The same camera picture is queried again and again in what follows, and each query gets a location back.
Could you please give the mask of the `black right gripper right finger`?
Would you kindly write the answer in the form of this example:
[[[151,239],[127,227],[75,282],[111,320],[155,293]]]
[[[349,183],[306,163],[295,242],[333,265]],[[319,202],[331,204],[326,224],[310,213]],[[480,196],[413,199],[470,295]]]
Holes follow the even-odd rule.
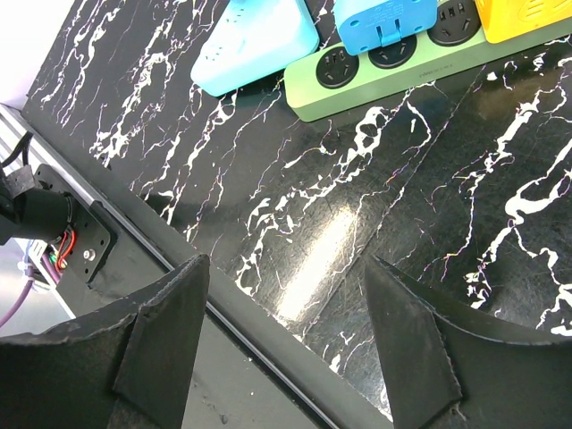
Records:
[[[380,257],[368,312],[397,428],[569,428],[571,339],[513,324]]]

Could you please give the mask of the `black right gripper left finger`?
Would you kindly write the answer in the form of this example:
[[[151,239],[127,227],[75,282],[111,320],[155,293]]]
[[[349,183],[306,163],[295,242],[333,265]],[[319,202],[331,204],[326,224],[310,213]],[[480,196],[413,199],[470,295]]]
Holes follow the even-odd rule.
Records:
[[[1,339],[3,428],[179,428],[209,258],[40,333]]]

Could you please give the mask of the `green power strip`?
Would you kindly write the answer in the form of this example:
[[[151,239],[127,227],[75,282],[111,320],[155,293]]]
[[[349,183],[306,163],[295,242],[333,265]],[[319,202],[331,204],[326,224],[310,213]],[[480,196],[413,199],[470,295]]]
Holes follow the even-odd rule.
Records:
[[[289,64],[286,101],[300,120],[312,122],[570,32],[571,17],[493,44],[485,38],[475,1],[437,1],[430,29],[359,55],[350,55],[340,42]]]

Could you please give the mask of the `teal triangular power strip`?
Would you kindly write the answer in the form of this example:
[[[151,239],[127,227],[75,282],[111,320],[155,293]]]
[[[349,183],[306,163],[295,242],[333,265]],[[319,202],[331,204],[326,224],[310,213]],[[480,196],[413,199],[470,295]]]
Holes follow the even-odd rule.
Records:
[[[304,1],[230,1],[190,77],[219,97],[310,55],[320,38]]]

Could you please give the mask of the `light blue plug adapter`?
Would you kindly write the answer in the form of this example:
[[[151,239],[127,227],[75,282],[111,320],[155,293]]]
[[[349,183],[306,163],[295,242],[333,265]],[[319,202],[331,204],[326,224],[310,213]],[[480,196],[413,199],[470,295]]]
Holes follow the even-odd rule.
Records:
[[[350,55],[359,55],[430,29],[437,1],[338,0],[332,11],[341,43]]]

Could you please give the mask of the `yellow cube plug adapter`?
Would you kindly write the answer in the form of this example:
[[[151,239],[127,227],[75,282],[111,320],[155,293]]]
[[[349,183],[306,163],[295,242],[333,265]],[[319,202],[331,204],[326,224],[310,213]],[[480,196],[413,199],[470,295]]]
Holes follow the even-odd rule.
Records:
[[[488,42],[498,44],[571,17],[571,0],[476,0]]]

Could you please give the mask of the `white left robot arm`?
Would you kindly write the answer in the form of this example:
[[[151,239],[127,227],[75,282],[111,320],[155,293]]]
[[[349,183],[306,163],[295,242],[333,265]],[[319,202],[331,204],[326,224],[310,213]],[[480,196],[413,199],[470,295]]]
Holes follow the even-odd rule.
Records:
[[[29,165],[32,137],[32,132],[26,132],[12,153],[1,162],[2,168],[18,157],[23,162],[23,166],[14,172],[1,172],[2,244],[10,239],[56,240],[72,222],[72,198],[42,188],[34,177]]]

